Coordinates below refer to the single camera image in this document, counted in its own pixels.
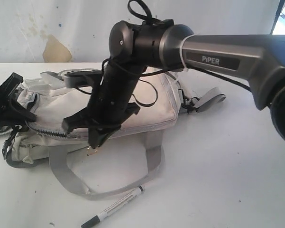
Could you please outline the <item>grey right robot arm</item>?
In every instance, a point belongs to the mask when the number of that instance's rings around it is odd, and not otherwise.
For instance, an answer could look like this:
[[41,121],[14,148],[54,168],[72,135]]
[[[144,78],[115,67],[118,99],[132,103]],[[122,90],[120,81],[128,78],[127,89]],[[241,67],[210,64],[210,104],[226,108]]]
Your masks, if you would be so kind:
[[158,73],[197,70],[233,82],[248,82],[257,109],[270,109],[273,125],[285,140],[285,35],[194,34],[172,20],[116,23],[109,36],[110,57],[101,71],[68,73],[68,87],[90,86],[87,106],[65,118],[66,133],[86,128],[93,148],[102,144],[133,114],[140,104],[130,102],[147,67]]

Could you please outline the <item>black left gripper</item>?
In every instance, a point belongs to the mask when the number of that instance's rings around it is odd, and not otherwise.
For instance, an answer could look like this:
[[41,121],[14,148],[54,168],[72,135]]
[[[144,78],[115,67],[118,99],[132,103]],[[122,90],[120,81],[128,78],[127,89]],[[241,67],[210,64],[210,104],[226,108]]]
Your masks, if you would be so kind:
[[15,91],[22,82],[22,76],[12,73],[0,85],[0,126],[16,126],[23,125],[24,121],[36,121],[36,116],[15,99]]

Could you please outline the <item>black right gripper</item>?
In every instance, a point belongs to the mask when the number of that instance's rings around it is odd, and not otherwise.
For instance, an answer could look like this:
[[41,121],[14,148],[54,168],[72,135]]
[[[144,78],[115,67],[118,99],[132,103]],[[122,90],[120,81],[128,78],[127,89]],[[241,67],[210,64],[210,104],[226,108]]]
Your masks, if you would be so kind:
[[89,116],[86,110],[63,119],[63,130],[70,134],[74,129],[89,127],[89,145],[96,149],[121,128],[121,124],[132,115],[138,114],[140,107],[130,98],[146,65],[134,62],[117,63],[104,60],[103,81],[92,95],[89,103]]

